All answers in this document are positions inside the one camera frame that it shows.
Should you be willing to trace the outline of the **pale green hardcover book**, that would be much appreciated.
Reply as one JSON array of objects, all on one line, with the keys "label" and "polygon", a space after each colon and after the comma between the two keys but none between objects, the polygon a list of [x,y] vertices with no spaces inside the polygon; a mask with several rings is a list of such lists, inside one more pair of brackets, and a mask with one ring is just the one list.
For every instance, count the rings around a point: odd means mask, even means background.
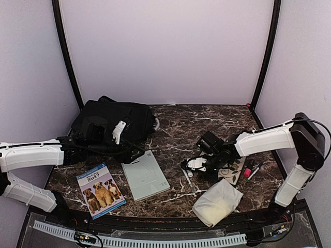
[{"label": "pale green hardcover book", "polygon": [[129,164],[122,163],[122,168],[135,202],[170,189],[170,184],[151,150]]}]

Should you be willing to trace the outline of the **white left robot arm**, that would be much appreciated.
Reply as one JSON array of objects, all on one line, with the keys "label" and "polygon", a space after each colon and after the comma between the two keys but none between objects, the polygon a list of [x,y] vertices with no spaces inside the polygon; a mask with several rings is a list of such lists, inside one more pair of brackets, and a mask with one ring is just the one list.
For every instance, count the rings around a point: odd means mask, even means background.
[{"label": "white left robot arm", "polygon": [[53,217],[62,225],[73,221],[73,214],[61,193],[39,188],[16,177],[12,171],[44,165],[74,165],[86,161],[89,156],[116,158],[130,163],[144,154],[133,143],[113,146],[83,146],[70,137],[59,137],[36,143],[1,144],[1,196],[32,205]]}]

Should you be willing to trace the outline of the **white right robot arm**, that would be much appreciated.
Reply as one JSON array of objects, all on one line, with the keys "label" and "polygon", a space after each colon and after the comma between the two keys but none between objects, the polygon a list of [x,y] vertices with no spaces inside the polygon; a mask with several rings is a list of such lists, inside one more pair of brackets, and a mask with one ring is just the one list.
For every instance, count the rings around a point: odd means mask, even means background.
[{"label": "white right robot arm", "polygon": [[325,148],[325,136],[318,128],[321,125],[300,112],[284,123],[256,131],[242,131],[226,141],[208,131],[199,139],[197,146],[207,155],[205,166],[209,171],[252,154],[295,149],[297,161],[278,189],[274,197],[275,204],[264,212],[264,220],[275,224],[284,215],[283,207],[291,203],[330,154],[330,150]]}]

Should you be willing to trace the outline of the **black student backpack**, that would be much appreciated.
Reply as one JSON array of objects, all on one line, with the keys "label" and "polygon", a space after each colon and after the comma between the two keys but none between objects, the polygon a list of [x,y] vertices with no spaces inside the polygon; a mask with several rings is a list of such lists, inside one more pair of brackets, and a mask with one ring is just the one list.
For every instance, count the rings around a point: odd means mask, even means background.
[{"label": "black student backpack", "polygon": [[120,143],[130,142],[139,146],[160,127],[160,121],[146,104],[116,102],[102,96],[89,100],[71,125],[72,138],[78,146],[85,142],[114,142],[112,131],[118,122],[126,122]]}]

